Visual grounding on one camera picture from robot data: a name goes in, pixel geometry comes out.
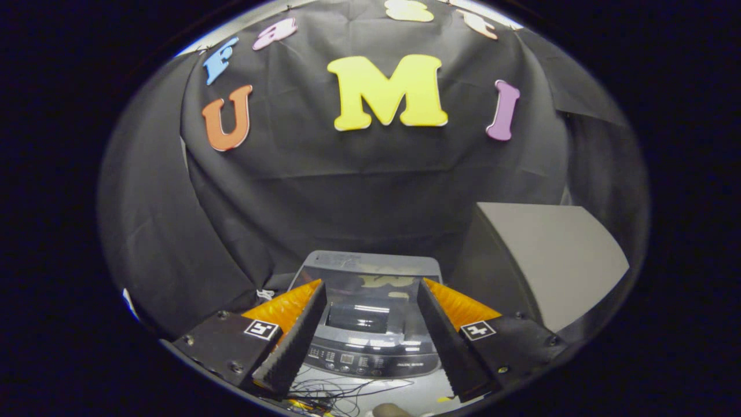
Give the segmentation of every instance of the yellow foam letter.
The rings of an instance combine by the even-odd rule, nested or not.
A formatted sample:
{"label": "yellow foam letter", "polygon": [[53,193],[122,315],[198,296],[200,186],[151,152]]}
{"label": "yellow foam letter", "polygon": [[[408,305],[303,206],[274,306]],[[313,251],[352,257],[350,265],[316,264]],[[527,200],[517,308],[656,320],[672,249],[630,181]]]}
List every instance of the yellow foam letter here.
{"label": "yellow foam letter", "polygon": [[407,108],[399,119],[407,126],[443,126],[448,114],[440,107],[437,68],[442,63],[429,55],[407,55],[390,79],[364,56],[335,59],[327,70],[337,75],[340,115],[334,120],[338,131],[365,129],[371,116],[363,111],[362,100],[384,125],[391,124],[406,96]]}

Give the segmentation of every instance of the electrical wire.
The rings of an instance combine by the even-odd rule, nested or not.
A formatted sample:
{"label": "electrical wire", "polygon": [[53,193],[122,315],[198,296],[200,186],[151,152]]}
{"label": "electrical wire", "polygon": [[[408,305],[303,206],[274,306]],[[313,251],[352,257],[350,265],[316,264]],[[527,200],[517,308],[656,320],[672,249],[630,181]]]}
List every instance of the electrical wire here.
{"label": "electrical wire", "polygon": [[[382,379],[382,380],[370,380],[362,384],[338,384],[331,382],[332,380],[344,379],[348,377],[336,377],[326,379],[308,379],[295,384],[292,390],[288,393],[286,398],[295,399],[301,401],[312,407],[329,407],[330,411],[338,416],[343,417],[359,417],[362,410],[358,405],[358,399],[362,396],[376,395],[391,390],[397,390],[399,388],[409,387],[414,385],[414,381],[408,379]],[[370,393],[361,393],[361,391],[369,385],[376,382],[389,382],[389,381],[404,381],[407,382],[405,385],[398,387],[385,388],[383,390],[377,390]],[[343,386],[351,386],[353,388],[343,388]],[[340,407],[347,402],[352,406],[351,409]]]}

